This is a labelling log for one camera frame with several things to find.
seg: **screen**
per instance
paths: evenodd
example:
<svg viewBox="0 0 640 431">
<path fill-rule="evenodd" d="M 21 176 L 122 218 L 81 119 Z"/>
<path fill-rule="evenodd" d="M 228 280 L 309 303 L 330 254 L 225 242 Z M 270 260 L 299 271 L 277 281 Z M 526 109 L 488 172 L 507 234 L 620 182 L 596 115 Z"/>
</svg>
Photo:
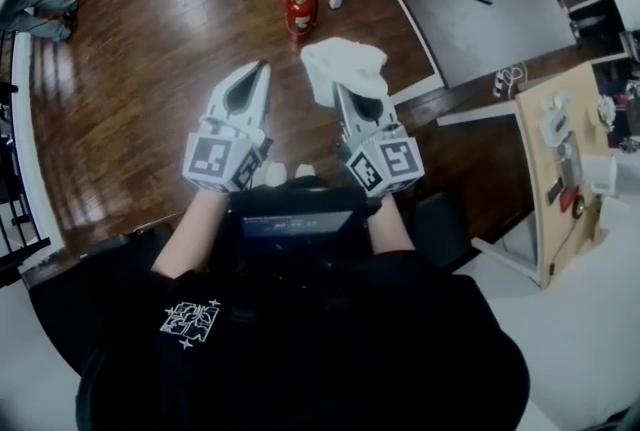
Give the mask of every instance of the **screen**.
<svg viewBox="0 0 640 431">
<path fill-rule="evenodd" d="M 254 216 L 242 218 L 245 237 L 296 237 L 338 232 L 351 217 L 352 211 L 296 216 Z"/>
<path fill-rule="evenodd" d="M 560 120 L 556 125 L 556 132 L 560 132 L 560 130 L 564 127 L 565 123 L 567 123 L 567 115 L 564 115 L 562 117 L 562 120 Z"/>
</svg>

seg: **red can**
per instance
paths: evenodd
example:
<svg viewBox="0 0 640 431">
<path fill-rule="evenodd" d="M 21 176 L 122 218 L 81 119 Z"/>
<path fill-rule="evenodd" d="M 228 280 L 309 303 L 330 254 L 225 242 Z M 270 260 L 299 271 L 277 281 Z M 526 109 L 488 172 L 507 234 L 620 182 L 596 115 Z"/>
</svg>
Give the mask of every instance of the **red can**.
<svg viewBox="0 0 640 431">
<path fill-rule="evenodd" d="M 318 19 L 318 0 L 284 0 L 285 22 L 291 38 L 303 42 Z"/>
</svg>

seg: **white towel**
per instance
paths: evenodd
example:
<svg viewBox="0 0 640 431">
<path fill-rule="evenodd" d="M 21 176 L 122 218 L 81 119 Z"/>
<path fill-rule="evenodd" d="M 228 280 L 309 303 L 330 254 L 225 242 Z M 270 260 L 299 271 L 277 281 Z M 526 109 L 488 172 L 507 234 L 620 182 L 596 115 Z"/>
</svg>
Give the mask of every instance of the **white towel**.
<svg viewBox="0 0 640 431">
<path fill-rule="evenodd" d="M 321 106 L 334 107 L 334 82 L 362 97 L 379 99 L 389 93 L 380 75 L 387 55 L 376 47 L 330 38 L 305 47 L 300 57 L 311 81 L 313 98 Z"/>
</svg>

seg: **jeans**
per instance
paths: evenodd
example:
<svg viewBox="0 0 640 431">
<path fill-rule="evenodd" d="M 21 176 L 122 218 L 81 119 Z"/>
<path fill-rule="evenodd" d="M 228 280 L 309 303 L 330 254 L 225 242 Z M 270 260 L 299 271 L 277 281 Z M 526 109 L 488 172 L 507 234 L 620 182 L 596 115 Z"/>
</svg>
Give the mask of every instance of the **jeans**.
<svg viewBox="0 0 640 431">
<path fill-rule="evenodd" d="M 41 19 L 27 13 L 27 8 L 45 11 L 75 11 L 77 0 L 7 0 L 0 10 L 0 30 L 31 33 L 40 38 L 62 42 L 71 36 L 71 30 L 59 20 Z"/>
</svg>

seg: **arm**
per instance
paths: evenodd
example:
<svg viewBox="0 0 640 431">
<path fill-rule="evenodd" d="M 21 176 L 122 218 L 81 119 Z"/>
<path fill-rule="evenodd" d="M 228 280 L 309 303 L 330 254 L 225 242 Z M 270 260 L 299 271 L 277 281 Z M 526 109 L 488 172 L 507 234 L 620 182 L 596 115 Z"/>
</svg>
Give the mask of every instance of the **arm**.
<svg viewBox="0 0 640 431">
<path fill-rule="evenodd" d="M 380 210 L 367 220 L 373 253 L 389 251 L 412 251 L 415 246 L 404 227 L 393 195 L 382 199 Z"/>
<path fill-rule="evenodd" d="M 169 278 L 178 278 L 187 271 L 203 268 L 227 212 L 228 201 L 227 195 L 198 191 L 151 269 Z"/>
</svg>

